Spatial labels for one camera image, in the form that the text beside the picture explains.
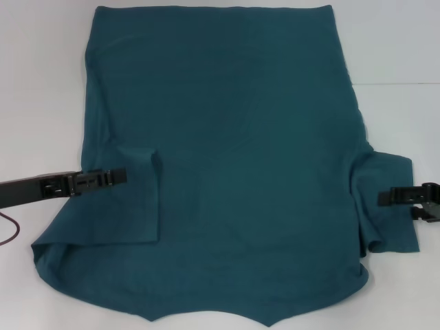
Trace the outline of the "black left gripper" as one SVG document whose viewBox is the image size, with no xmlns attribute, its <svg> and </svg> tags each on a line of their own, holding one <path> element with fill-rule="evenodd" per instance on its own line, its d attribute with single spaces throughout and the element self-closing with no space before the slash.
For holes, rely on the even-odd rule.
<svg viewBox="0 0 440 330">
<path fill-rule="evenodd" d="M 127 182 L 125 168 L 62 172 L 1 182 L 1 209 L 46 199 L 76 197 Z"/>
</svg>

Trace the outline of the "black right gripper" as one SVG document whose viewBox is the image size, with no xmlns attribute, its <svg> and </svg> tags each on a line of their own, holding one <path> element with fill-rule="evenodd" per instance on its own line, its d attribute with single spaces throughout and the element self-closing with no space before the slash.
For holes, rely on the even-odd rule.
<svg viewBox="0 0 440 330">
<path fill-rule="evenodd" d="M 415 205 L 410 214 L 413 220 L 423 220 L 428 223 L 439 222 L 439 185 L 424 183 L 422 186 L 393 187 L 380 192 L 377 198 L 378 206 Z"/>
</svg>

